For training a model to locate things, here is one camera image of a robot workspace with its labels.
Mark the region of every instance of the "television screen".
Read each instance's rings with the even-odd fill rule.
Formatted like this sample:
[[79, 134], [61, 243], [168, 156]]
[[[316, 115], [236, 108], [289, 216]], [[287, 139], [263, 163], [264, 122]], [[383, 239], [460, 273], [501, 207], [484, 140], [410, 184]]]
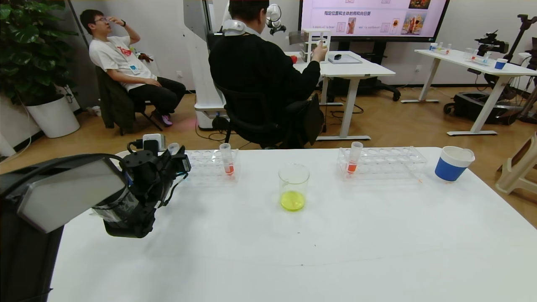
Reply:
[[434, 41], [449, 0], [302, 0], [299, 29], [335, 40]]

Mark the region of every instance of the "blue label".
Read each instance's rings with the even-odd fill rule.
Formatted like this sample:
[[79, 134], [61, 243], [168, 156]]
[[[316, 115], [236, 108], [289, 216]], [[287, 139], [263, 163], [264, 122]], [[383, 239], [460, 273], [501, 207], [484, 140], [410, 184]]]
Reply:
[[466, 168], [455, 167], [439, 159], [434, 173], [445, 181], [454, 182], [465, 170]]

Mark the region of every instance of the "orange liquid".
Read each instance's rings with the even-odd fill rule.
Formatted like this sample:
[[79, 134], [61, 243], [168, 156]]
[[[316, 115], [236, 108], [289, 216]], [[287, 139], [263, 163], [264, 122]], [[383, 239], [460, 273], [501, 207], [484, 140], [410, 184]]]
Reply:
[[226, 166], [225, 170], [227, 175], [232, 175], [233, 172], [235, 172], [235, 168], [233, 168], [233, 163], [229, 163], [229, 166]]
[[354, 172], [356, 172], [356, 167], [357, 167], [357, 166], [358, 166], [358, 165], [357, 165], [356, 163], [352, 163], [352, 162], [350, 162], [349, 165], [347, 166], [347, 172], [348, 172], [349, 174], [353, 174]]

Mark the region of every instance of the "glass beaker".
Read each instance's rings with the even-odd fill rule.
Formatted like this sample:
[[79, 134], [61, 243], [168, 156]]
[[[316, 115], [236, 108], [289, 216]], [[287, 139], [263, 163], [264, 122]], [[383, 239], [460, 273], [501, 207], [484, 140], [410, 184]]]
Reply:
[[280, 204], [288, 211], [298, 211], [306, 203], [309, 171], [301, 164], [289, 164], [278, 171]]
[[466, 52], [465, 52], [465, 60], [466, 61], [471, 61], [471, 57], [472, 57], [473, 52], [474, 52], [473, 48], [466, 48]]

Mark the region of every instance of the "glasses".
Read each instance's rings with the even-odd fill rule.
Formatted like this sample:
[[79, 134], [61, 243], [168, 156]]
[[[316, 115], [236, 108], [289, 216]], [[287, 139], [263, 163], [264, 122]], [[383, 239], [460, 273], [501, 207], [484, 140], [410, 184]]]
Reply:
[[106, 18], [106, 17], [101, 17], [101, 18], [95, 20], [94, 22], [97, 23], [97, 22], [99, 22], [99, 21], [102, 21], [102, 22], [108, 22], [108, 18]]

